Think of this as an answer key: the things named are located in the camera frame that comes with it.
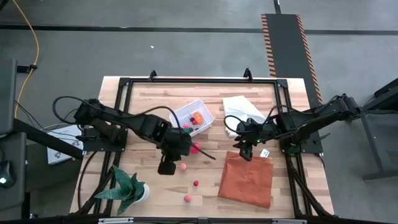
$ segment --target gray concrete floor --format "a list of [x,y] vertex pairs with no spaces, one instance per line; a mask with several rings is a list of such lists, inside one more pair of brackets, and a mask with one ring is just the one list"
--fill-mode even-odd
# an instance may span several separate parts
[[[24,21],[11,4],[0,22]],[[136,27],[261,28],[260,14],[273,13],[272,0],[20,0],[33,24]],[[300,14],[306,29],[398,29],[393,0],[280,0],[282,13]],[[56,96],[98,95],[105,75],[268,77],[261,34],[138,32],[37,32],[39,69],[21,103],[43,125],[57,123]],[[347,93],[363,104],[374,90],[398,77],[398,36],[308,36],[324,100]],[[29,31],[0,30],[0,57],[32,63]],[[18,85],[25,78],[18,75]],[[74,102],[59,106],[64,114]],[[23,114],[21,119],[27,121]],[[398,179],[364,183],[376,171],[362,124],[335,123],[321,130],[326,176],[335,213],[344,218],[397,223]],[[67,214],[76,180],[34,192],[32,211],[43,217]],[[12,218],[12,212],[2,214]]]

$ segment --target succulent plant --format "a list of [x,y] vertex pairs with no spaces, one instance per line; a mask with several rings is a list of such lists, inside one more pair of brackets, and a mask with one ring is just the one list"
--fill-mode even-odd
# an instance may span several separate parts
[[137,180],[137,173],[130,178],[127,173],[113,165],[114,176],[120,187],[104,190],[96,198],[121,200],[118,215],[122,214],[136,200],[144,195],[144,184]]

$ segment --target basket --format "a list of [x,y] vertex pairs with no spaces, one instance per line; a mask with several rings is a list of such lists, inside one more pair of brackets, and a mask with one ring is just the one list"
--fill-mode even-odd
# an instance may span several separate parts
[[[192,117],[194,112],[199,112],[203,116],[203,124],[192,124],[190,118]],[[190,133],[191,137],[194,137],[202,131],[210,128],[212,122],[214,121],[213,116],[211,115],[209,109],[207,109],[205,103],[202,100],[195,100],[187,106],[184,106],[177,111],[174,111],[174,113],[175,115],[177,115],[181,128],[184,124],[189,124],[190,128],[193,128],[193,132]],[[173,127],[177,128],[177,122],[172,113],[170,113],[169,119]]]

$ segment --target white cloth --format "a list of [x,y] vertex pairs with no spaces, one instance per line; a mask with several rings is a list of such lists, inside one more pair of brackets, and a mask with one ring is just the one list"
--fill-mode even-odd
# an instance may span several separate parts
[[[262,113],[244,96],[234,96],[229,98],[223,98],[224,114],[237,116],[242,121],[246,121],[248,118],[252,118],[258,123],[263,123],[266,118]],[[233,130],[239,124],[239,121],[235,118],[227,118],[226,124]],[[230,131],[225,127],[228,135],[230,137],[236,137],[238,134]]]

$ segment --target orange paper bag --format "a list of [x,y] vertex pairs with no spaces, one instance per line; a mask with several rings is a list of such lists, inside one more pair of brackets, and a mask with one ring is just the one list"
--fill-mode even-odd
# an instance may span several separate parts
[[272,171],[268,158],[253,156],[248,162],[238,153],[227,152],[218,196],[269,208]]

